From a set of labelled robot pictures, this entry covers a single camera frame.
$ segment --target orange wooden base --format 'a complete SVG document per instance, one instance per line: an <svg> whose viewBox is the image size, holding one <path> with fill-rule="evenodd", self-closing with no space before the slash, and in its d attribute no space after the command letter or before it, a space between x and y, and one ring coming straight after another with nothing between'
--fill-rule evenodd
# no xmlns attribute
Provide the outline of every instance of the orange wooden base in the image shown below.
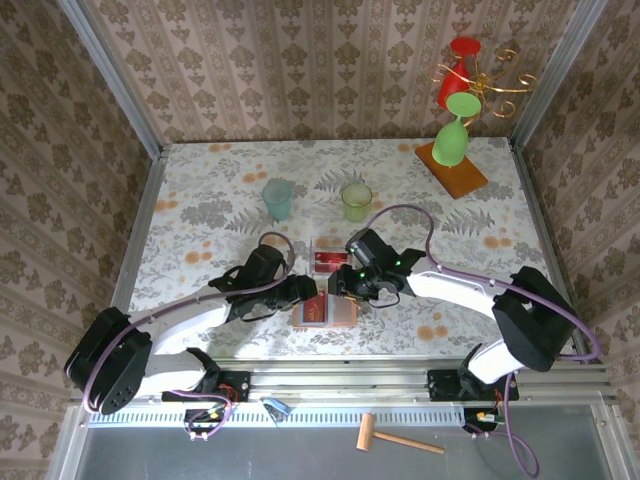
<svg viewBox="0 0 640 480"><path fill-rule="evenodd" d="M453 198L460 198L489 183L467 157L455 167L445 167L433 159L432 150L433 142L427 143L416 148L416 155Z"/></svg>

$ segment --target hammer head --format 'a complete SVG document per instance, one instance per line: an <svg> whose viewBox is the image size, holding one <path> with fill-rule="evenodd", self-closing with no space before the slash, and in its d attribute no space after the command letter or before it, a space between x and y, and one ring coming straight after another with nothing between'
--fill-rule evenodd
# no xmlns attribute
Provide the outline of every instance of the hammer head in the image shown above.
<svg viewBox="0 0 640 480"><path fill-rule="evenodd" d="M360 424L360 433L358 433L358 443L356 448L368 452L373 443L373 427L375 427L376 417L373 413L365 413L362 415L362 423Z"/></svg>

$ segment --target green wine glass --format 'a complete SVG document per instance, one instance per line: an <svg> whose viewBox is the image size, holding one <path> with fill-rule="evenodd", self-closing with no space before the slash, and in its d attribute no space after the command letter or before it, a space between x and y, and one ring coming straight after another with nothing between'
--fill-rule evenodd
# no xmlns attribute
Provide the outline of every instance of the green wine glass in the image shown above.
<svg viewBox="0 0 640 480"><path fill-rule="evenodd" d="M432 155L440 165L455 167L464 160L469 143L469 134L462 124L462 117L473 117L480 111L482 104L473 94L458 92L447 97L447 108L456 119L440 129Z"/></svg>

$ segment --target hammer handle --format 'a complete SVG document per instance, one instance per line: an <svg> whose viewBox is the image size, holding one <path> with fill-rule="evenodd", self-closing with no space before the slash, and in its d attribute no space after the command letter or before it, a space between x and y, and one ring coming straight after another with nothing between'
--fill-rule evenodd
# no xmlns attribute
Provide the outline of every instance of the hammer handle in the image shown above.
<svg viewBox="0 0 640 480"><path fill-rule="evenodd" d="M427 450L428 452L444 454L444 448L429 445L428 443L416 442L404 437L398 437L397 435L391 435L390 433L373 432L373 436L387 440L389 442L400 443L401 445L407 445L408 447L419 448L421 450Z"/></svg>

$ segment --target patterned wallpaper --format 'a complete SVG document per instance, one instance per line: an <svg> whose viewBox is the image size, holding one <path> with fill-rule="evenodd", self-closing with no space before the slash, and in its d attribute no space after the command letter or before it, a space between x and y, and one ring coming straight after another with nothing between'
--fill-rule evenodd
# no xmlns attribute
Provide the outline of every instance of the patterned wallpaper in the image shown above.
<svg viewBox="0 0 640 480"><path fill-rule="evenodd" d="M44 478L149 159L53 1L0 1L0 478Z"/></svg>
<svg viewBox="0 0 640 480"><path fill-rule="evenodd" d="M574 305L640 452L640 2L609 0L526 146Z"/></svg>
<svg viewBox="0 0 640 480"><path fill-rule="evenodd" d="M576 0L84 0L163 143L435 136L450 114L430 67L449 42L481 69L519 51L540 75ZM524 96L514 98L522 111ZM485 113L472 133L507 136Z"/></svg>

